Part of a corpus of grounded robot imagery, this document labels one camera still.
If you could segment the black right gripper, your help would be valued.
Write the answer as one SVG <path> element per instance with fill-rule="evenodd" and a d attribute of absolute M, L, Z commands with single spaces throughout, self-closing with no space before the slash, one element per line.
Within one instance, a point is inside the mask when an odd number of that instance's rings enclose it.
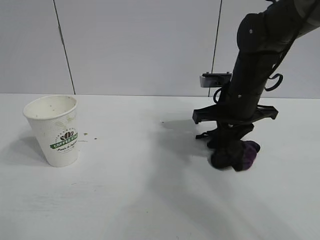
<path fill-rule="evenodd" d="M 273 106 L 259 105 L 260 95 L 227 96 L 226 102 L 195 109 L 192 119 L 195 124 L 205 121 L 216 121 L 216 128 L 195 136 L 196 140 L 207 139 L 209 149 L 225 148 L 232 140 L 232 130 L 227 124 L 237 125 L 234 128 L 234 140 L 240 141 L 254 129 L 254 122 L 264 118 L 276 119 L 278 110 Z"/>

